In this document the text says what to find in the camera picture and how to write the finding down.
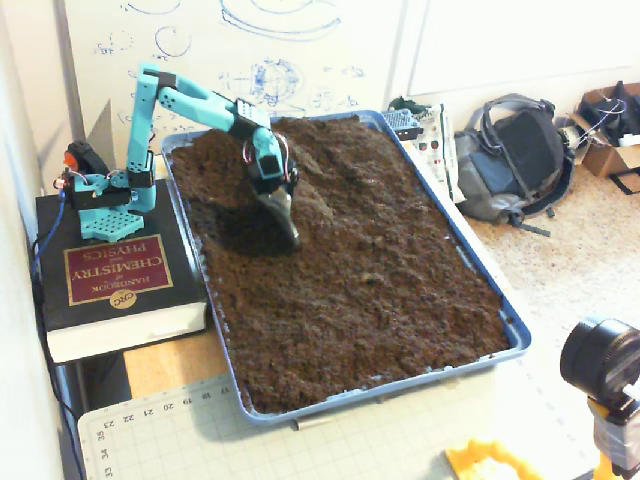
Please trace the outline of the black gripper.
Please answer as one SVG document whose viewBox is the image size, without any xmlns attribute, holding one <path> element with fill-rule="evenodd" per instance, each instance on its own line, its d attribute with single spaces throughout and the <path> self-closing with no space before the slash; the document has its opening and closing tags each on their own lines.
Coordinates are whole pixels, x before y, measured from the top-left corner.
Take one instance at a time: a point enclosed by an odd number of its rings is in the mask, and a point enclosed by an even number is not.
<svg viewBox="0 0 640 480">
<path fill-rule="evenodd" d="M 259 202 L 275 217 L 280 227 L 285 232 L 290 243 L 298 248 L 300 246 L 300 233 L 293 219 L 294 190 L 299 180 L 297 165 L 288 166 L 289 178 L 283 176 L 264 179 L 261 177 L 256 164 L 248 167 L 250 185 L 258 195 Z M 283 187 L 285 191 L 276 191 Z"/>
</svg>

